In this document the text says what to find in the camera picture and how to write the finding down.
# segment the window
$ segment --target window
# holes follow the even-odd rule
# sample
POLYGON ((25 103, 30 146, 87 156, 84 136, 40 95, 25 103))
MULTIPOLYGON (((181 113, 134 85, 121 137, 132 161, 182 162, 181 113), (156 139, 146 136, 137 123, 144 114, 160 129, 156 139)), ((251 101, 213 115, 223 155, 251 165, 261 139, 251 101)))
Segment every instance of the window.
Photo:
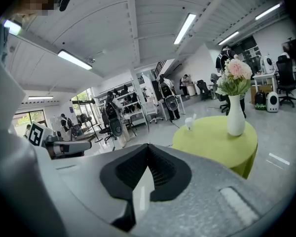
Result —
POLYGON ((23 136, 26 132, 26 126, 28 124, 32 125, 33 121, 36 121, 37 123, 47 127, 43 110, 15 114, 13 116, 12 124, 16 134, 23 136))
POLYGON ((88 93, 87 93, 86 90, 83 91, 83 92, 81 92, 80 94, 78 94, 77 97, 78 97, 78 100, 79 101, 90 100, 89 97, 88 97, 88 93))
MULTIPOLYGON (((89 88, 74 98, 72 98, 72 101, 91 101, 92 100, 92 90, 89 88)), ((74 106, 74 113, 76 115, 80 115, 82 113, 86 114, 88 117, 92 117, 92 123, 97 124, 98 120, 96 119, 97 117, 96 112, 95 112, 95 107, 93 104, 73 104, 74 106)))

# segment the fluorescent light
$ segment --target fluorescent light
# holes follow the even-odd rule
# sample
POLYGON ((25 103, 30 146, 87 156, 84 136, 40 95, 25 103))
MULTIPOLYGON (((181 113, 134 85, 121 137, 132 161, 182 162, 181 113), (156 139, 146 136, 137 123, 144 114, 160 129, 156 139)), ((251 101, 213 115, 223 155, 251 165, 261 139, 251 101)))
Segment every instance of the fluorescent light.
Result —
POLYGON ((78 66, 80 66, 80 67, 82 67, 84 69, 87 69, 87 70, 92 69, 92 67, 89 64, 79 60, 78 58, 74 57, 72 54, 69 54, 65 50, 60 50, 60 52, 58 53, 58 56, 65 59, 65 60, 67 60, 67 61, 70 61, 70 62, 72 62, 72 63, 74 63, 74 64, 76 64, 76 65, 78 65, 78 66))
POLYGON ((36 99, 52 99, 53 96, 40 96, 40 97, 29 97, 29 100, 36 100, 36 99))
POLYGON ((271 11, 276 10, 276 9, 277 9, 278 7, 280 7, 280 6, 281 6, 281 4, 279 3, 279 4, 275 5, 275 6, 273 6, 272 8, 266 10, 265 12, 263 12, 263 13, 261 13, 259 16, 257 16, 257 17, 256 17, 256 20, 262 18, 262 17, 265 16, 266 14, 269 14, 271 11))
POLYGON ((231 38, 235 37, 239 32, 235 32, 234 34, 230 35, 228 38, 224 39, 222 42, 220 42, 218 45, 224 44, 226 41, 230 40, 231 38))
POLYGON ((19 26, 18 24, 10 21, 10 20, 6 20, 4 22, 4 27, 9 28, 9 33, 13 34, 13 35, 18 35, 19 31, 21 30, 21 26, 19 26))
POLYGON ((194 14, 189 14, 187 16, 187 19, 186 21, 184 22, 180 32, 179 32, 179 35, 177 36, 176 40, 174 41, 174 44, 179 44, 180 41, 182 40, 183 36, 186 34, 187 30, 189 29, 189 27, 191 26, 194 18, 196 17, 196 15, 194 14))

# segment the green round table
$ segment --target green round table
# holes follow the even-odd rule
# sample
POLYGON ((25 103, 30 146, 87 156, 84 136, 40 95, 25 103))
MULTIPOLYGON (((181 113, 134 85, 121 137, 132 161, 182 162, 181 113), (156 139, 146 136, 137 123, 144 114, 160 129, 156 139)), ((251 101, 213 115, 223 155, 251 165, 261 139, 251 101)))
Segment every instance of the green round table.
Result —
POLYGON ((258 137, 248 122, 242 135, 231 136, 227 132, 227 117, 214 116, 195 120, 192 131, 182 126, 174 134, 172 147, 220 162, 247 179, 256 156, 258 137))

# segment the white chair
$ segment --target white chair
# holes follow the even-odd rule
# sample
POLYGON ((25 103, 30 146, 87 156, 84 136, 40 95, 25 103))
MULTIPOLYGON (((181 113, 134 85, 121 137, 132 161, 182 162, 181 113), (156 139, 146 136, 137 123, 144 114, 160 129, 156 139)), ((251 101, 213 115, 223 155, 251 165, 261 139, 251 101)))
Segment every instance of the white chair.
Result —
POLYGON ((156 105, 156 104, 153 103, 153 102, 146 102, 146 103, 144 104, 144 107, 145 107, 145 110, 146 110, 146 116, 147 116, 147 115, 149 115, 149 116, 154 115, 154 117, 150 120, 149 123, 151 123, 151 122, 154 121, 154 122, 157 124, 157 120, 158 120, 158 119, 163 120, 163 118, 161 118, 161 117, 157 117, 157 114, 159 113, 159 111, 158 111, 158 106, 159 106, 159 105, 156 105))

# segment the pink flower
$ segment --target pink flower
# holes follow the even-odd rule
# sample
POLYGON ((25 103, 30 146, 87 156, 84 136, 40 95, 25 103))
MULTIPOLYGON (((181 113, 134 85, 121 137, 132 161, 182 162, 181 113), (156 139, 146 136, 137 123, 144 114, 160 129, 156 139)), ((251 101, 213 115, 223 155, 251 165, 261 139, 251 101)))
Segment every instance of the pink flower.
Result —
POLYGON ((236 59, 232 59, 227 69, 233 75, 234 79, 244 77, 245 79, 250 79, 252 75, 251 68, 244 62, 236 59))

